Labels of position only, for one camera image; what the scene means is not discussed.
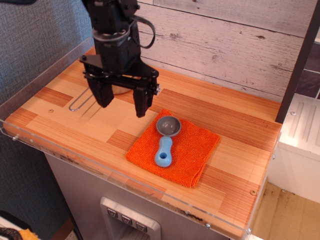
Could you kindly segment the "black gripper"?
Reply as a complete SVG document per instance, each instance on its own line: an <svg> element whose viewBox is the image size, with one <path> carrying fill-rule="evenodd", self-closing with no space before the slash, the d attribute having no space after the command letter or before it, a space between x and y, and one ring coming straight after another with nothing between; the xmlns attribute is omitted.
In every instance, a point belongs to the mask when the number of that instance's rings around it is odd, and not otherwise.
<svg viewBox="0 0 320 240"><path fill-rule="evenodd" d="M96 54L83 55L84 75L97 103L106 108L114 99L112 85L133 90L136 116L142 118L158 95L159 72L144 63L137 34L106 35L95 39Z"/></svg>

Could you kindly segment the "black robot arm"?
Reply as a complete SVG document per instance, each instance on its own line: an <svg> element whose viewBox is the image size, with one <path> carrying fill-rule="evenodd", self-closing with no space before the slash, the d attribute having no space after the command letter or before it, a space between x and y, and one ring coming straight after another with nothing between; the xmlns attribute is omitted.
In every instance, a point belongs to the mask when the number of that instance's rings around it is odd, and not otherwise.
<svg viewBox="0 0 320 240"><path fill-rule="evenodd" d="M92 25L95 55L84 55L84 76L97 103L105 108L114 99L113 86L133 91L137 117L144 117L160 92L159 72L141 60L138 23L153 24L137 16L136 0L84 0Z"/></svg>

